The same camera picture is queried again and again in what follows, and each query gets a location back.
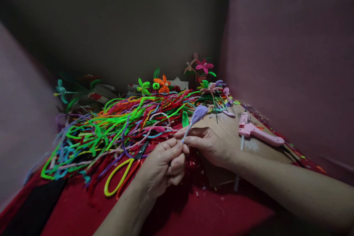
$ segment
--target scissors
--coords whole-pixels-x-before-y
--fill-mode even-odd
[[[119,199],[119,194],[121,193],[121,191],[123,190],[123,188],[125,187],[125,185],[127,184],[127,182],[129,181],[129,179],[134,175],[134,173],[138,170],[138,168],[143,164],[141,157],[144,155],[145,150],[148,146],[149,142],[145,142],[144,145],[140,148],[138,154],[131,159],[128,159],[126,161],[124,161],[123,163],[121,163],[120,165],[118,165],[110,174],[110,176],[108,177],[106,184],[104,185],[104,194],[107,197],[110,197],[112,195],[114,195],[115,193],[117,193],[117,200]],[[133,168],[133,170],[129,173],[128,172],[130,170],[130,168],[132,167],[132,164],[135,160],[138,160],[138,163],[135,165],[135,167]],[[114,189],[113,192],[109,192],[108,191],[108,186],[110,185],[111,179],[113,178],[114,174],[122,167],[124,167],[126,164],[128,164],[127,169],[125,170],[120,182],[118,183],[117,187]]]

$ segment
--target right hand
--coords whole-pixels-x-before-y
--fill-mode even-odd
[[[180,129],[174,137],[181,139],[186,130],[187,127]],[[211,128],[192,128],[184,139],[184,143],[199,149],[212,164],[232,170],[235,148],[229,146]]]

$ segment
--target scissor handle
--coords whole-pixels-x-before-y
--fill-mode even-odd
[[[105,194],[105,196],[110,197],[110,196],[114,195],[114,194],[118,191],[118,189],[120,188],[120,186],[121,186],[122,183],[124,182],[125,177],[127,176],[128,171],[130,170],[130,167],[132,166],[133,162],[134,162],[134,159],[128,159],[128,160],[124,161],[123,163],[119,164],[119,165],[112,171],[112,173],[110,174],[110,176],[108,177],[108,179],[107,179],[107,181],[106,181],[106,184],[104,185],[104,194]],[[108,187],[109,187],[109,185],[110,185],[111,179],[113,178],[114,174],[115,174],[120,168],[122,168],[123,166],[125,166],[125,165],[128,164],[128,163],[129,163],[129,165],[128,165],[127,169],[125,170],[125,172],[124,172],[124,174],[123,174],[123,176],[122,176],[122,178],[121,178],[119,184],[117,185],[117,187],[114,189],[113,192],[109,192],[109,191],[108,191]]]
[[[119,189],[117,191],[117,195],[116,195],[117,200],[121,196],[121,192],[123,191],[125,185],[129,182],[130,178],[134,175],[134,173],[138,170],[139,166],[141,166],[142,164],[143,164],[143,162],[141,160],[138,160],[138,163],[135,165],[133,170],[129,173],[127,178],[125,178],[124,182],[122,183],[122,185],[119,187]]]

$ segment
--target cable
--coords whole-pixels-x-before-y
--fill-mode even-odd
[[[280,148],[281,148],[282,150],[284,150],[286,153],[290,154],[290,156],[292,156],[292,157],[296,160],[296,162],[297,162],[302,168],[305,169],[305,166],[304,166],[284,145],[281,145]]]

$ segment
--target pink wall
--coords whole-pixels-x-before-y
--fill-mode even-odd
[[[220,76],[301,152],[354,185],[354,0],[230,0]]]
[[[0,24],[0,212],[56,136],[58,99],[46,76]]]

